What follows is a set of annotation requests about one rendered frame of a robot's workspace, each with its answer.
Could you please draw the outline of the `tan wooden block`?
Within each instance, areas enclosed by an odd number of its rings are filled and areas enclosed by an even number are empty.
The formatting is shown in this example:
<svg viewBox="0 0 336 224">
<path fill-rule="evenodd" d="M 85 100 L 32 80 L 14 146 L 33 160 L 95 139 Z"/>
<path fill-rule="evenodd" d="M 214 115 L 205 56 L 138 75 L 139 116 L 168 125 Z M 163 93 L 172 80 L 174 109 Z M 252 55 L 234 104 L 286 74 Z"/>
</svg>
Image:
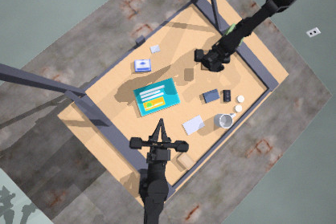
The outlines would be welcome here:
<svg viewBox="0 0 336 224">
<path fill-rule="evenodd" d="M 180 153 L 177 159 L 189 170 L 196 162 L 188 153 Z"/>
</svg>

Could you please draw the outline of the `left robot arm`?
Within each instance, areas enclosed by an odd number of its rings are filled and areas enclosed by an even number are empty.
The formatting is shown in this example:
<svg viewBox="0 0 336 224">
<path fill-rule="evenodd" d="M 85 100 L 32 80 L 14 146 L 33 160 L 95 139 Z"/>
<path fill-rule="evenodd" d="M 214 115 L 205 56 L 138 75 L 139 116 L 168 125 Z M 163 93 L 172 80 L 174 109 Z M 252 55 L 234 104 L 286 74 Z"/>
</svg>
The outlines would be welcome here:
<svg viewBox="0 0 336 224">
<path fill-rule="evenodd" d="M 201 58 L 202 65 L 205 68 L 208 68 L 208 71 L 211 72 L 223 71 L 224 65 L 222 65 L 221 60 L 228 58 L 236 52 L 236 49 L 240 45 L 240 41 L 243 37 L 251 35 L 251 31 L 260 25 L 267 17 L 273 16 L 276 12 L 283 12 L 294 4 L 295 1 L 296 0 L 266 0 L 261 9 L 258 10 L 251 18 L 246 17 L 245 19 L 241 19 L 232 30 L 233 33 L 230 32 L 228 35 L 225 34 L 211 47 L 213 50 L 209 51 Z M 238 30 L 236 28 L 238 28 Z M 229 54 L 225 55 L 226 53 L 224 51 Z"/>
</svg>

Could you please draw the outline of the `white mug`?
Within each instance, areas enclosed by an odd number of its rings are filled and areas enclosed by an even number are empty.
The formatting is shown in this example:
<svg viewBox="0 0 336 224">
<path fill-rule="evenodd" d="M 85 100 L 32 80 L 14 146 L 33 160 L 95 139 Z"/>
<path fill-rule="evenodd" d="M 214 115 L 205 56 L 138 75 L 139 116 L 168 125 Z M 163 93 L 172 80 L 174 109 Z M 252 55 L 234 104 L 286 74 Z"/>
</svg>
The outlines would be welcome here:
<svg viewBox="0 0 336 224">
<path fill-rule="evenodd" d="M 230 117 L 229 115 L 232 115 L 232 117 Z M 230 113 L 230 114 L 219 113 L 219 114 L 215 115 L 214 123 L 215 123 L 216 126 L 221 127 L 221 128 L 230 128 L 233 124 L 233 119 L 232 118 L 234 116 L 236 116 L 235 113 Z M 219 124 L 219 118 L 220 117 L 221 117 L 221 120 L 220 120 L 221 124 Z"/>
</svg>

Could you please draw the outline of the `wooden ball-in-hole puzzle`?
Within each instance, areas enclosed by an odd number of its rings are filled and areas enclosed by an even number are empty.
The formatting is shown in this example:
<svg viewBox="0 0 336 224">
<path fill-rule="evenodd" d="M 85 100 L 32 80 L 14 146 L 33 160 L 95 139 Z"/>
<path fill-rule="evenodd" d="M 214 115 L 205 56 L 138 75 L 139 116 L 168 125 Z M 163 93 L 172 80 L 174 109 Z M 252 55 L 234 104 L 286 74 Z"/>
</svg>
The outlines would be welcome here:
<svg viewBox="0 0 336 224">
<path fill-rule="evenodd" d="M 204 50 L 204 54 L 207 54 L 208 52 L 209 52 L 209 50 Z M 205 68 L 201 63 L 201 70 L 202 71 L 208 71 L 208 68 Z"/>
</svg>

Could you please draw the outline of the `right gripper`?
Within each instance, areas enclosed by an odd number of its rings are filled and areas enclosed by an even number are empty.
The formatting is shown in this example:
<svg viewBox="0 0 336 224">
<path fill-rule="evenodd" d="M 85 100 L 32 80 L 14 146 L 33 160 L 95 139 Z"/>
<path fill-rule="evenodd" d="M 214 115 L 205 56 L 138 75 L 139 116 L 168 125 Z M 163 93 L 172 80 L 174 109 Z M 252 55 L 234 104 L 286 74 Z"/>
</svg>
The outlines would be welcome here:
<svg viewBox="0 0 336 224">
<path fill-rule="evenodd" d="M 159 136 L 160 129 L 161 129 L 162 142 L 158 142 L 158 136 Z M 150 152 L 151 152 L 151 148 L 164 149 L 164 150 L 175 149 L 176 152 L 180 152 L 180 153 L 186 153 L 189 150 L 189 144 L 186 141 L 176 140 L 174 143 L 171 143 L 171 142 L 172 142 L 171 139 L 167 137 L 166 135 L 163 118 L 160 118 L 160 121 L 158 122 L 156 129 L 154 130 L 152 136 L 149 136 L 149 139 L 147 141 L 142 140 L 140 137 L 132 136 L 129 141 L 129 147 L 131 149 L 141 149 L 142 146 L 150 147 Z M 149 146 L 146 146 L 146 145 L 149 145 Z M 161 147 L 158 147 L 158 146 L 161 146 Z M 166 165 L 162 164 L 162 161 L 157 161 L 156 165 L 148 164 L 148 166 L 152 169 L 164 169 L 166 167 Z"/>
</svg>

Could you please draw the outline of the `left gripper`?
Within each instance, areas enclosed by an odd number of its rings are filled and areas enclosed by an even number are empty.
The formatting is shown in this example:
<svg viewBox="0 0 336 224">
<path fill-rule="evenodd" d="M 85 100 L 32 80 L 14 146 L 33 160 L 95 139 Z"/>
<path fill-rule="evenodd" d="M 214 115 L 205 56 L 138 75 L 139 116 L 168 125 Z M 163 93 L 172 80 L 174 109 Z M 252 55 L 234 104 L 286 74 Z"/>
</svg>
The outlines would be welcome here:
<svg viewBox="0 0 336 224">
<path fill-rule="evenodd" d="M 195 57 L 194 57 L 195 62 L 200 62 L 201 63 L 201 58 L 203 56 L 205 56 L 203 49 L 195 49 Z M 230 61 L 231 61 L 231 56 L 228 57 L 228 58 L 225 58 L 224 60 L 221 60 L 221 63 L 228 64 L 228 63 L 230 63 Z"/>
</svg>

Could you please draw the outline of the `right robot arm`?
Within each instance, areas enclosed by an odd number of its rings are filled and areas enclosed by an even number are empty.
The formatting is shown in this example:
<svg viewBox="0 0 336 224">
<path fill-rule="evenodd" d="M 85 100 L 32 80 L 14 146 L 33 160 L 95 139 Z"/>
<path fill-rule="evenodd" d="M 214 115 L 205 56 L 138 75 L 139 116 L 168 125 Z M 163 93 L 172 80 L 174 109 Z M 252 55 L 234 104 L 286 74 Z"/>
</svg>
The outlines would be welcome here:
<svg viewBox="0 0 336 224">
<path fill-rule="evenodd" d="M 157 161 L 162 161 L 163 165 L 167 165 L 167 161 L 170 161 L 170 154 L 171 149 L 164 150 L 151 148 L 151 152 L 147 153 L 148 158 L 146 157 L 146 164 L 156 165 Z M 143 178 L 143 187 L 141 185 L 139 193 L 140 198 L 144 203 L 144 224 L 158 224 L 159 222 L 159 215 L 163 211 L 164 202 L 169 193 L 165 171 L 166 168 L 152 169 L 148 166 L 147 177 L 144 177 L 145 179 Z M 146 178 L 148 180 L 146 180 Z M 148 193 L 146 187 L 147 183 Z"/>
</svg>

